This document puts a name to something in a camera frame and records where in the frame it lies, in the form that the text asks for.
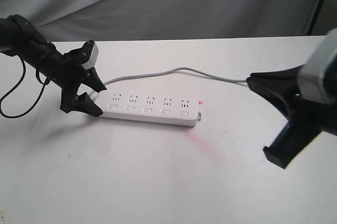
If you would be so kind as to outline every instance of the gray backdrop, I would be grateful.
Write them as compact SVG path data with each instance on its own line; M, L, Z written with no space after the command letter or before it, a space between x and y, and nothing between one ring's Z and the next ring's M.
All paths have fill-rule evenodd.
M304 35L318 0L0 0L50 40Z

